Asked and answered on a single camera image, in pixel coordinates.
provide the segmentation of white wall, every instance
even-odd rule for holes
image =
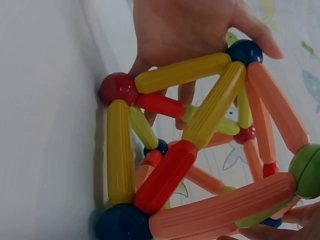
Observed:
[[[1,240],[91,239],[103,157],[94,90],[106,70],[82,8],[0,1]]]

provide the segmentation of orange stick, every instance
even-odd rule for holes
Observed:
[[[243,144],[243,151],[248,161],[253,181],[256,182],[263,179],[262,164],[254,141],[246,141]]]
[[[264,164],[272,164],[276,161],[277,154],[270,114],[250,82],[245,83],[245,89],[250,103],[260,158]]]
[[[149,219],[154,238],[202,233],[263,212],[296,192],[295,177],[280,172],[258,182],[198,202],[160,211]]]
[[[196,166],[192,166],[190,168],[185,178],[214,195],[221,194],[225,187],[221,180]]]
[[[210,148],[210,147],[218,146],[218,145],[222,145],[222,144],[228,144],[233,139],[234,139],[233,136],[229,136],[229,135],[226,135],[226,134],[223,134],[223,133],[216,132],[213,135],[213,137],[211,138],[211,140],[209,141],[209,143],[206,146],[206,148]]]
[[[177,237],[172,240],[212,240],[223,235],[233,235],[236,234],[238,230],[234,223],[230,223],[224,226],[220,226],[208,231],[198,232],[188,236]]]
[[[159,164],[161,158],[162,155],[158,150],[152,150],[144,157],[143,163],[136,173],[136,189],[141,187],[155,167]]]
[[[287,148],[295,154],[309,144],[307,130],[267,69],[253,62],[247,68],[247,78],[268,109]]]

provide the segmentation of printed fish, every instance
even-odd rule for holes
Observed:
[[[232,151],[229,153],[229,155],[226,157],[223,163],[222,170],[224,171],[234,166],[238,160],[247,164],[247,159],[243,150],[243,146],[236,143],[235,141],[230,142],[229,145],[232,147]]]
[[[234,44],[236,41],[238,41],[237,36],[236,36],[234,33],[228,31],[228,32],[226,33],[226,42],[228,43],[228,48],[229,48],[232,44]]]
[[[306,90],[311,97],[318,103],[315,112],[320,112],[320,79],[307,70],[302,70],[302,79]]]
[[[275,14],[275,0],[261,0],[261,6],[263,12],[265,14],[264,19],[262,22],[269,26],[274,32],[279,32],[279,28],[276,22],[273,20],[273,16]]]
[[[301,46],[304,48],[304,50],[306,50],[310,54],[311,58],[320,60],[320,58],[315,53],[315,50],[310,45],[308,45],[305,41],[301,42]]]
[[[174,194],[180,194],[182,196],[185,196],[186,198],[189,196],[188,190],[184,182],[181,182],[179,186],[176,188]]]

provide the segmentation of magnetic ball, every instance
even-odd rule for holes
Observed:
[[[251,40],[241,39],[232,44],[227,53],[231,60],[242,62],[246,67],[253,62],[263,62],[260,47]]]
[[[132,106],[138,98],[135,78],[123,72],[112,73],[102,81],[99,95],[102,103],[107,106],[116,99],[124,100]]]
[[[291,160],[289,171],[296,183],[296,194],[303,199],[320,197],[320,145],[303,146]]]
[[[256,128],[251,125],[247,129],[240,128],[240,132],[233,136],[233,140],[238,144],[244,144],[248,140],[253,140],[256,137]]]
[[[156,147],[156,150],[158,150],[162,157],[168,152],[168,144],[162,140],[162,139],[158,139],[159,142],[158,142],[158,146]],[[144,156],[146,156],[151,150],[150,149],[147,149],[146,147],[144,147],[143,149],[143,154]]]
[[[106,210],[95,225],[99,240],[151,240],[149,216],[132,204]]]
[[[279,219],[272,219],[271,217],[267,218],[266,220],[260,222],[260,224],[263,224],[263,225],[267,225],[269,227],[272,227],[272,228],[279,228],[282,224],[282,218],[279,218]]]

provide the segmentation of green ball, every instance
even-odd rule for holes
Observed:
[[[293,157],[289,171],[297,182],[296,194],[303,199],[320,196],[320,145],[308,144]]]

